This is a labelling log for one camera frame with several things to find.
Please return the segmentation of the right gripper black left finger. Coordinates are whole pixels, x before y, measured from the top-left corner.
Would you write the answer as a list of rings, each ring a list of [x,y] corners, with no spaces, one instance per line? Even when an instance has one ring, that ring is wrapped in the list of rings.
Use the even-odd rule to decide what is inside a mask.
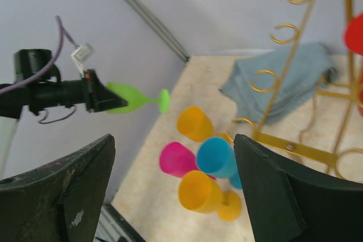
[[[106,134],[1,180],[1,241],[93,241],[115,154]]]

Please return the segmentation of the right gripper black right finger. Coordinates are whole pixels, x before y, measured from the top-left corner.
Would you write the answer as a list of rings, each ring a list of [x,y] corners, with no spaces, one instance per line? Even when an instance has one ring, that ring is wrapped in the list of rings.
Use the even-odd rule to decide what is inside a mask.
[[[246,135],[234,152],[255,241],[362,241],[362,184],[318,172]]]

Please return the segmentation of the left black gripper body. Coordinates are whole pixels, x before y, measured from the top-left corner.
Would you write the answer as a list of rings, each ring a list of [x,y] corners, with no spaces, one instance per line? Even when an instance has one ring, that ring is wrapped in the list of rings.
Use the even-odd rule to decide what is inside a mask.
[[[88,112],[96,112],[96,95],[95,95],[95,78],[96,71],[88,69],[84,71],[82,81],[82,91],[84,97],[84,104]]]

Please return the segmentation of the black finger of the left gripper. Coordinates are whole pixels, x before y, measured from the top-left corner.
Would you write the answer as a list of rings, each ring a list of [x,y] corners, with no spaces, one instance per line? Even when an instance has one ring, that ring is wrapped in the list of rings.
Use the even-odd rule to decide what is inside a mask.
[[[111,109],[123,108],[128,102],[107,88],[93,71],[93,109],[96,112],[104,112]]]

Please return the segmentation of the green plastic wine glass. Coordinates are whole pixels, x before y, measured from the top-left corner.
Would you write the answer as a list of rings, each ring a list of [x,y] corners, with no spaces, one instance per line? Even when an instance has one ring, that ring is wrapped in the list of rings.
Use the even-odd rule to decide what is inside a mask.
[[[109,114],[129,113],[132,111],[136,111],[144,104],[151,102],[155,102],[158,104],[158,109],[160,113],[166,113],[168,111],[168,107],[170,104],[170,93],[167,89],[161,90],[159,98],[151,99],[145,96],[139,89],[127,84],[108,82],[107,88],[128,102],[128,105],[126,107],[119,107],[108,110],[107,113]]]

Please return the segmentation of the blue plastic wine glass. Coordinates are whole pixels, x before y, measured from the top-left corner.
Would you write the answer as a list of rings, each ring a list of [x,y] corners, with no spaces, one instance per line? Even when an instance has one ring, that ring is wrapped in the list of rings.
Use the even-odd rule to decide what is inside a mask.
[[[228,179],[230,184],[242,190],[233,148],[220,137],[211,137],[201,144],[196,155],[199,170],[219,179]]]

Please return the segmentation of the orange plastic wine glass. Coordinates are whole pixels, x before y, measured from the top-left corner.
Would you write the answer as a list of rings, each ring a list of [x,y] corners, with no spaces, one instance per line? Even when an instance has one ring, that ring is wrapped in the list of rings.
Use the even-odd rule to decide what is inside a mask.
[[[204,142],[211,137],[220,137],[231,143],[227,133],[217,133],[210,118],[197,106],[189,107],[181,112],[176,122],[177,131],[195,142]]]
[[[236,220],[242,211],[242,201],[236,192],[223,191],[211,177],[197,170],[182,177],[178,199],[187,210],[202,214],[216,212],[226,222]]]

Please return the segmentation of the pink plastic wine glass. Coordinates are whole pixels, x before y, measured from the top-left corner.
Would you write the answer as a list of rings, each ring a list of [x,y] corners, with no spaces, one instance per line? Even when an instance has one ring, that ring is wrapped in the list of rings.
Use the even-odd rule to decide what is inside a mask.
[[[200,171],[197,164],[198,151],[193,152],[180,142],[170,142],[159,154],[159,168],[162,172],[183,178],[190,171]]]

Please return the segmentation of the red plastic wine glass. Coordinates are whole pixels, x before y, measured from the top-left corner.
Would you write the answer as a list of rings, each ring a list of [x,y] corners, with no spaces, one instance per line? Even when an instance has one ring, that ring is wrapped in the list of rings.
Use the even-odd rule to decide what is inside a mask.
[[[353,53],[361,56],[361,68],[358,74],[359,102],[362,104],[362,12],[347,24],[344,32],[344,44]],[[362,116],[362,107],[357,106],[359,114]]]

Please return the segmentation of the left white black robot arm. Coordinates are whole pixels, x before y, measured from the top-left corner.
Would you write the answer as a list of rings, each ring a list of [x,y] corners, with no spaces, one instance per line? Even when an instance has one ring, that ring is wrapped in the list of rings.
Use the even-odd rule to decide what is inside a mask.
[[[78,104],[83,104],[88,112],[105,112],[129,105],[125,98],[103,85],[93,69],[86,70],[80,79],[63,81],[57,66],[51,65],[33,82],[9,92],[7,87],[8,84],[1,85],[1,172],[5,171],[23,107],[37,116],[58,106],[75,111]]]

